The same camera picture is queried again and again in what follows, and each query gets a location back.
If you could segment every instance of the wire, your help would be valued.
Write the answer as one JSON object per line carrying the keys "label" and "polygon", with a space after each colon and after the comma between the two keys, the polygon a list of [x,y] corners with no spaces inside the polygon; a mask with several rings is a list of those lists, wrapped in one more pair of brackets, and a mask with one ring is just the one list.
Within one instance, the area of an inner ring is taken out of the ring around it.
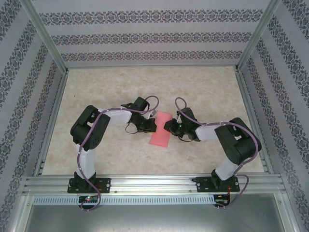
{"label": "wire", "polygon": [[90,135],[91,135],[91,133],[92,133],[94,127],[96,126],[96,124],[97,124],[99,118],[102,116],[102,114],[104,114],[104,113],[106,113],[106,112],[108,112],[108,111],[112,111],[112,110],[124,110],[124,111],[136,112],[136,113],[147,113],[147,112],[151,112],[151,111],[155,110],[155,109],[158,107],[158,105],[159,105],[159,103],[160,103],[160,100],[159,100],[159,98],[158,98],[157,96],[155,96],[155,95],[148,96],[146,99],[149,99],[149,98],[156,98],[156,100],[157,100],[156,106],[155,106],[154,108],[150,109],[150,110],[140,111],[140,110],[126,109],[126,108],[124,108],[124,107],[121,107],[121,108],[111,108],[111,109],[108,109],[108,110],[103,110],[101,113],[99,113],[99,115],[97,116],[96,120],[95,120],[94,123],[92,124],[92,127],[90,128],[90,130],[89,130],[88,134],[86,135],[84,141],[82,142],[82,144],[81,144],[80,147],[79,147],[78,155],[77,155],[77,166],[78,166],[78,169],[79,169],[79,171],[81,172],[81,174],[82,174],[84,180],[85,180],[85,181],[98,193],[98,198],[99,198],[99,199],[98,199],[97,204],[96,204],[95,206],[93,206],[92,208],[90,208],[90,209],[84,209],[84,208],[83,208],[83,203],[82,203],[82,204],[81,204],[81,209],[82,209],[82,211],[87,211],[87,212],[92,211],[92,210],[96,209],[96,208],[100,205],[100,203],[101,203],[101,193],[100,193],[100,191],[99,191],[98,188],[95,187],[95,186],[88,180],[88,178],[85,176],[85,174],[84,174],[84,172],[83,172],[83,170],[82,170],[82,168],[81,168],[80,161],[79,161],[80,156],[81,156],[81,153],[82,153],[82,150],[83,150],[83,146],[84,146],[85,143],[88,141],[88,139],[89,139],[89,137],[90,137]]}
{"label": "wire", "polygon": [[183,140],[179,135],[178,135],[178,138],[179,138],[181,141],[183,141],[183,142],[192,142],[192,141],[193,141],[193,139],[190,140],[190,141],[188,141],[188,140]]}
{"label": "wire", "polygon": [[127,124],[127,126],[126,126],[126,128],[125,128],[125,131],[128,133],[128,134],[136,134],[136,133],[138,133],[139,131],[136,131],[136,132],[134,132],[134,133],[131,133],[131,132],[128,132],[126,129],[127,129],[127,127],[130,125],[130,122]]}
{"label": "wire", "polygon": [[229,205],[224,206],[223,204],[216,203],[217,205],[220,206],[221,209],[231,207],[241,197],[241,195],[246,190],[246,188],[247,188],[247,186],[249,184],[249,177],[247,175],[245,175],[245,174],[236,174],[236,176],[243,176],[243,177],[247,178],[247,182],[246,182],[245,186],[243,187],[243,189],[241,190],[241,192],[237,195],[237,197]]}

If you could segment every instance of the robotic arm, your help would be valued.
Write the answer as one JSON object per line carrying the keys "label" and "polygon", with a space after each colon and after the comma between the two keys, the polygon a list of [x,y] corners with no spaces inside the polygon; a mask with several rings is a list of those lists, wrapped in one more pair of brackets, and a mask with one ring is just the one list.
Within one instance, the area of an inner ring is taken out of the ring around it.
{"label": "robotic arm", "polygon": [[[138,111],[145,110],[147,106],[149,106],[149,103],[141,97],[138,97],[134,103],[121,105],[122,108]],[[96,107],[89,105],[85,108],[80,117],[74,123],[73,127],[71,128],[70,134],[73,137],[73,142],[76,144],[77,151],[80,150],[80,145],[89,133],[91,129],[91,124],[94,123],[94,121],[102,111],[103,110],[97,109]],[[153,115],[155,115],[155,110],[144,115],[128,110],[112,110],[105,112],[98,119],[90,137],[88,138],[81,150],[79,163],[85,177],[93,184],[96,181],[96,172],[94,167],[95,148],[101,142],[108,125],[118,123],[133,123],[137,128],[137,132],[155,132],[155,119],[150,118],[150,116]],[[71,182],[70,185],[74,186],[74,189],[78,189],[83,192],[91,191],[91,186],[85,181],[80,169],[78,169],[74,173],[74,181]]]}
{"label": "robotic arm", "polygon": [[[181,110],[185,115],[197,121],[192,110],[188,107]],[[230,120],[231,123],[238,124],[249,132],[250,129],[238,117]],[[185,134],[191,141],[204,141],[208,139],[219,139],[222,148],[225,151],[226,158],[212,171],[211,182],[216,189],[224,185],[239,170],[242,163],[253,157],[255,153],[255,144],[251,136],[245,131],[231,125],[201,126],[182,115],[177,111],[177,118],[168,121],[164,129],[170,131],[173,135],[182,138]],[[261,143],[254,135],[258,150],[261,150]]]}

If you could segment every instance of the metal panel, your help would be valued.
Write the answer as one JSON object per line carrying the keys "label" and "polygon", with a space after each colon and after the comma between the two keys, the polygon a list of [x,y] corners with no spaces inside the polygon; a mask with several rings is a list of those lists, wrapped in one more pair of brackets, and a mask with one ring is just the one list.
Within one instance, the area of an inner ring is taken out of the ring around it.
{"label": "metal panel", "polygon": [[13,232],[25,231],[32,203],[33,203],[33,196],[21,197],[18,208],[16,210],[16,215],[12,224],[11,231]]}
{"label": "metal panel", "polygon": [[[36,196],[33,205],[77,205],[79,196]],[[109,196],[102,198],[100,205],[170,205],[170,204],[214,204],[212,194],[170,196]]]}
{"label": "metal panel", "polygon": [[282,232],[272,194],[244,195],[233,207],[212,205],[32,206],[28,232]]}

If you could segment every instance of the pink sponge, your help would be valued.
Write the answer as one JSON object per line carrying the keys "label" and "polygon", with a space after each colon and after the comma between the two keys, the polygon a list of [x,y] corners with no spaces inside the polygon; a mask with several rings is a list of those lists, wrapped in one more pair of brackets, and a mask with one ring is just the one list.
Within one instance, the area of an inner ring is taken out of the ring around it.
{"label": "pink sponge", "polygon": [[152,134],[150,138],[150,144],[167,147],[169,145],[170,132],[164,129],[164,125],[167,121],[172,120],[173,116],[168,113],[158,112],[155,124],[156,132]]}

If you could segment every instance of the striped wall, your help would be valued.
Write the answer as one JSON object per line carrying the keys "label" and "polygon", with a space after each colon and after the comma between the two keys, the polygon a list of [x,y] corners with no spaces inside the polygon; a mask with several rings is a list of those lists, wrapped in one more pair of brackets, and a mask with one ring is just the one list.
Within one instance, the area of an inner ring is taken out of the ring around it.
{"label": "striped wall", "polygon": [[0,0],[0,232],[33,175],[62,73],[17,0]]}
{"label": "striped wall", "polygon": [[309,1],[283,0],[242,70],[275,172],[309,231]]}
{"label": "striped wall", "polygon": [[269,0],[34,0],[66,65],[236,65]]}

